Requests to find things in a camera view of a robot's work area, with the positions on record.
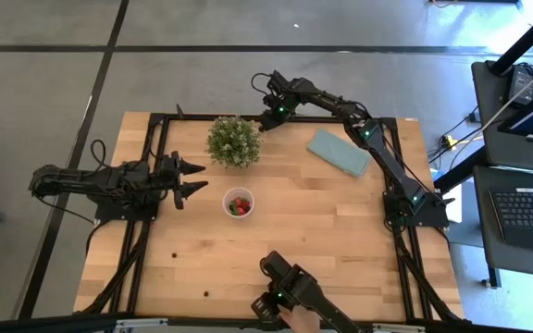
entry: black table leg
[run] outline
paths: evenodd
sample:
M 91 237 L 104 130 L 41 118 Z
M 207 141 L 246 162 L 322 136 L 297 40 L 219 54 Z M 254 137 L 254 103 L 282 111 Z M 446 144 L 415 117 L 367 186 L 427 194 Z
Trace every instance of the black table leg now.
M 499 274 L 499 269 L 489 266 L 489 279 L 483 279 L 481 283 L 487 288 L 500 288 L 501 275 Z
M 484 167 L 488 164 L 487 153 L 485 147 L 473 152 L 466 160 L 448 171 L 445 175 L 439 177 L 433 182 L 433 186 L 440 190 L 441 193 L 446 193 L 454 187 L 458 186 L 464 180 L 472 176 L 472 168 L 475 166 Z

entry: white bowl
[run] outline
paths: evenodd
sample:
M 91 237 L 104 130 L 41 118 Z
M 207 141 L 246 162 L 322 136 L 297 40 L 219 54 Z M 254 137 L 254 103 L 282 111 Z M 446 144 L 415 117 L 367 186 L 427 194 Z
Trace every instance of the white bowl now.
M 250 210 L 246 212 L 243 216 L 235 216 L 232 213 L 229 212 L 229 203 L 236 199 L 236 198 L 244 198 L 248 200 L 250 203 Z M 254 197 L 250 191 L 248 191 L 245 188 L 233 188 L 226 192 L 226 195 L 223 196 L 223 210 L 226 212 L 228 216 L 231 216 L 233 218 L 242 219 L 250 215 L 254 210 Z

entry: wooden tabletop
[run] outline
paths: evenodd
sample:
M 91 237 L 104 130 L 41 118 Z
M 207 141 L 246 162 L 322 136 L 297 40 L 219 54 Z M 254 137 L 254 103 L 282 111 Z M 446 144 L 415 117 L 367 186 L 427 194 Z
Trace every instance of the wooden tabletop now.
M 125 114 L 113 166 L 141 156 L 149 115 Z M 393 240 L 382 224 L 381 169 L 370 163 L 356 179 L 307 150 L 317 129 L 349 142 L 342 125 L 287 123 L 263 133 L 260 161 L 244 170 L 211 164 L 205 152 L 211 125 L 170 121 L 166 153 L 178 150 L 186 161 L 206 166 L 183 180 L 207 180 L 209 185 L 189 198 L 184 210 L 175 209 L 171 194 L 161 203 L 150 231 L 136 313 L 255 318 L 250 304 L 269 281 L 258 262 L 276 250 L 315 276 L 325 295 L 353 320 L 404 320 Z M 398 128 L 405 162 L 431 188 L 419 122 L 401 118 Z M 237 220 L 226 216 L 221 200 L 228 189 L 240 186 L 253 193 L 255 206 L 250 216 Z M 125 226 L 125 221 L 111 221 L 94 234 L 75 310 L 89 305 L 116 271 Z M 463 316 L 445 239 L 432 228 L 417 232 L 429 282 Z M 418 290 L 410 278 L 415 313 L 421 317 Z M 126 281 L 120 309 L 126 307 L 130 276 Z

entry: human hand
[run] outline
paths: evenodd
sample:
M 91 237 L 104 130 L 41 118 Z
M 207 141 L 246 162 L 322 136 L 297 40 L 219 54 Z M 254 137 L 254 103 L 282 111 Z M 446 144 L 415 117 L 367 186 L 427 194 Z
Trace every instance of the human hand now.
M 320 316 L 314 311 L 307 310 L 301 305 L 293 306 L 293 311 L 279 305 L 279 310 L 279 317 L 289 325 L 293 333 L 320 332 Z

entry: laptop keyboard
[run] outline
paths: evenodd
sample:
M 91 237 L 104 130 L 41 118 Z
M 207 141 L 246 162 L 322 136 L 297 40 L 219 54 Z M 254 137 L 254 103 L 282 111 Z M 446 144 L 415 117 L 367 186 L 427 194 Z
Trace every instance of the laptop keyboard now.
M 533 228 L 533 192 L 491 191 L 499 221 L 507 228 Z

